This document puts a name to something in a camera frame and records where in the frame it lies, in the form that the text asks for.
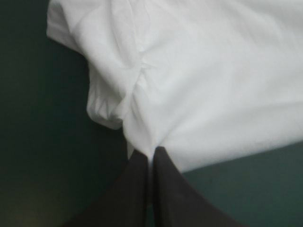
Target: cotton fabric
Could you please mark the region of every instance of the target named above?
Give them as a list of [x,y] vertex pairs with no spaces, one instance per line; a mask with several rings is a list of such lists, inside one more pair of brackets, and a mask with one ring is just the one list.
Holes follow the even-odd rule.
[[51,0],[87,111],[180,171],[303,140],[303,0]]

